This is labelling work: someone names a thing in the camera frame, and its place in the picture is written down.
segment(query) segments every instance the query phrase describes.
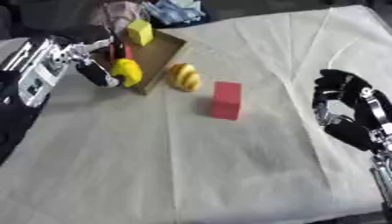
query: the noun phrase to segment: red cube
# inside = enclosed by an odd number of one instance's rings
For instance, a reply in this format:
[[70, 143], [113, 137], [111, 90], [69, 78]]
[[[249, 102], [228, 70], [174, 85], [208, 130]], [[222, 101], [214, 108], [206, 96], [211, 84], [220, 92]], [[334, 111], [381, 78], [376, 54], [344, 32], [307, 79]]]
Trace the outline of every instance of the red cube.
[[213, 113], [215, 118], [236, 120], [241, 106], [241, 84], [225, 81], [215, 82]]

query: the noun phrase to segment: cardboard box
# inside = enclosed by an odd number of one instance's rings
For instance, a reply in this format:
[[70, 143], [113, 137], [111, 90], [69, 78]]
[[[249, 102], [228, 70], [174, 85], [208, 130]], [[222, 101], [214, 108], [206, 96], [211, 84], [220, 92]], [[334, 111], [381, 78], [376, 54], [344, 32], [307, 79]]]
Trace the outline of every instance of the cardboard box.
[[185, 40], [161, 31], [154, 31], [154, 39], [146, 46], [133, 44], [130, 39], [129, 43], [143, 70], [142, 81], [132, 89], [142, 95], [147, 95], [162, 80], [170, 62], [186, 48]]

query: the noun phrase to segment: white tablecloth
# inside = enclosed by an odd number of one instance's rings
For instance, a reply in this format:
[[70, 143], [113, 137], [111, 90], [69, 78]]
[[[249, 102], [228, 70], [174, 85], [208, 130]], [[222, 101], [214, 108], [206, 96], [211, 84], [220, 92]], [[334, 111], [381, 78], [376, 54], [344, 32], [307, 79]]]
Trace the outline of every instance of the white tablecloth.
[[[370, 154], [327, 136], [311, 110], [326, 67], [392, 96], [392, 36], [370, 10], [169, 32], [190, 41], [178, 62], [203, 88], [160, 83], [142, 97], [73, 72], [0, 169], [0, 223], [302, 223], [380, 209]], [[242, 84], [238, 121], [208, 115], [215, 81]]]

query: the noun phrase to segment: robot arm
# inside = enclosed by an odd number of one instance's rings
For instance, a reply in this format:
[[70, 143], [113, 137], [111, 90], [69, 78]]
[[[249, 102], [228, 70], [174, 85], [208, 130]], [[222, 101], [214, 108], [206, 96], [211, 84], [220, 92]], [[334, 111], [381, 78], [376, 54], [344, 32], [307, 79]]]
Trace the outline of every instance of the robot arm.
[[39, 117], [50, 93], [70, 66], [97, 86], [116, 87], [91, 53], [109, 49], [114, 39], [100, 26], [29, 38], [0, 65], [0, 164], [23, 140]]
[[[312, 105], [318, 123], [340, 141], [361, 151], [373, 152], [370, 171], [389, 219], [392, 211], [392, 105], [384, 93], [355, 74], [339, 70], [322, 70], [321, 74], [323, 77], [316, 80]], [[353, 118], [330, 112], [328, 102], [333, 100], [353, 109]]]

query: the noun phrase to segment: yellow fruit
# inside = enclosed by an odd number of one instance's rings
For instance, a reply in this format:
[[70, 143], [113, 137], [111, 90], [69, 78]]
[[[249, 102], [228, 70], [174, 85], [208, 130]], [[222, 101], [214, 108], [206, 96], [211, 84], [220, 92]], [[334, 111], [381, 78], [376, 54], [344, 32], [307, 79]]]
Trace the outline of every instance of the yellow fruit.
[[143, 78], [143, 71], [133, 59], [118, 59], [113, 64], [110, 74], [123, 76], [123, 86], [130, 88], [139, 83]]
[[200, 76], [193, 65], [177, 64], [169, 69], [169, 79], [175, 88], [184, 91], [196, 91], [201, 87]]

